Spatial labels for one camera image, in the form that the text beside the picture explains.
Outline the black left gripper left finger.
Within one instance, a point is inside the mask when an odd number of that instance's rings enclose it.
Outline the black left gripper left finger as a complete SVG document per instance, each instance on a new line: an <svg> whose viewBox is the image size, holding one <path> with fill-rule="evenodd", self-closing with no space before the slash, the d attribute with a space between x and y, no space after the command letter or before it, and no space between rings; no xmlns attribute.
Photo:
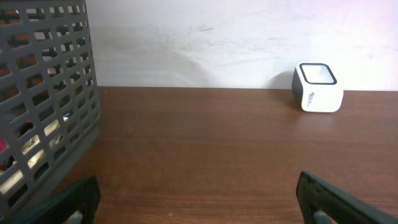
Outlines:
<svg viewBox="0 0 398 224"><path fill-rule="evenodd" d="M81 223L93 223L100 197L98 181L91 175L79 180L58 195L19 212L18 222L64 223L75 212L80 212Z"/></svg>

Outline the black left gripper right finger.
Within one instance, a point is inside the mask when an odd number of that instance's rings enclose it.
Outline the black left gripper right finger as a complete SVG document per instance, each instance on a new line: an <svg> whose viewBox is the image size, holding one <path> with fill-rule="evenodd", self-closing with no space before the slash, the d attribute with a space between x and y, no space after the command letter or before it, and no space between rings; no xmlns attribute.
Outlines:
<svg viewBox="0 0 398 224"><path fill-rule="evenodd" d="M302 171L296 196L305 224L397 223L397 218L378 210L329 182Z"/></svg>

